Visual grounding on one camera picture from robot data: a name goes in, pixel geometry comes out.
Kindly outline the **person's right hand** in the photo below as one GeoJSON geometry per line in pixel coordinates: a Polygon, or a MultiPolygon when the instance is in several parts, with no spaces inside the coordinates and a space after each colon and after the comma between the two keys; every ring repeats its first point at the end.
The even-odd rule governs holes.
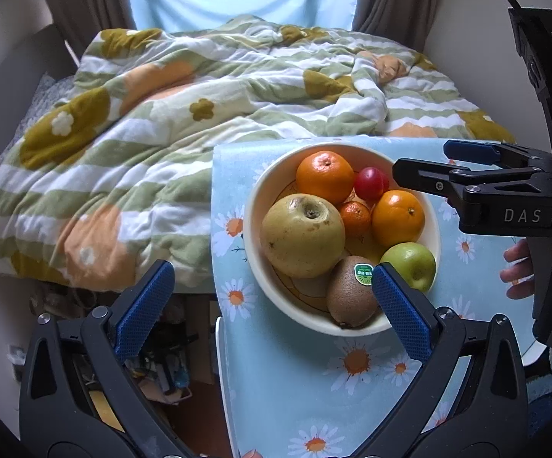
{"type": "Polygon", "coordinates": [[[504,251],[504,260],[511,264],[499,274],[504,283],[510,283],[507,296],[513,300],[520,300],[534,294],[533,261],[530,258],[529,245],[526,239],[521,239],[511,248],[504,251]]]}

